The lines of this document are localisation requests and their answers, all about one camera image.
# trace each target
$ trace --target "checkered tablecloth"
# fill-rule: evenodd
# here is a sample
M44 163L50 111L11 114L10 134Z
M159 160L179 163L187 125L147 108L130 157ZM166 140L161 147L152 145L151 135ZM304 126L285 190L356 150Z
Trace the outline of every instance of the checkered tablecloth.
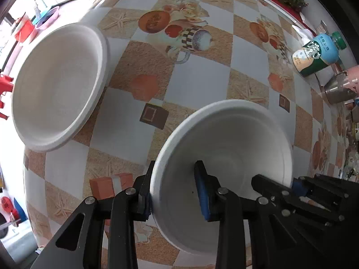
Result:
M211 35L209 49L191 52L183 64L175 61L184 58L185 49L157 44L158 34L139 28L147 12L171 7L179 7L185 23L192 21ZM295 71L290 53L300 47L298 37L290 20L270 5L258 0L100 0L82 22L97 26L107 38L110 75L73 140L48 153L26 149L27 208L39 245L46 245L92 195L90 180L142 175L186 117L224 99L250 100L275 115L293 146L293 177L338 176L345 153L343 105L329 105L316 77ZM161 39L176 29L163 30ZM152 218L135 223L135 233L139 268L214 267L215 256L193 256L170 245ZM107 247L104 235L104 268Z

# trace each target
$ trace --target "metal screw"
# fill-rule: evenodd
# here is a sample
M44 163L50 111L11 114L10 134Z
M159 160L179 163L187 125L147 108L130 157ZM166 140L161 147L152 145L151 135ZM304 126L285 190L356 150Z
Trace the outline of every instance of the metal screw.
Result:
M130 187L130 188L127 188L127 189L126 189L126 194L127 194L127 195L133 195L133 194L135 194L135 193L136 193L136 189L133 188L133 187Z
M222 195L228 193L228 189L226 187L220 187L220 188L218 188L217 191L218 191L219 194L222 194Z
M259 202L259 204L261 204L261 205L267 205L267 204L268 204L268 199L265 198L265 197L259 197L259 198L258 198L258 202Z
M92 196L90 196L90 197L88 197L88 198L85 199L85 203L86 203L86 204L92 204L92 203L94 203L94 202L95 202L95 198L92 197Z
M284 217L288 217L288 216L290 216L290 211L289 211L288 209L283 209L283 210L282 210L282 215L283 215Z

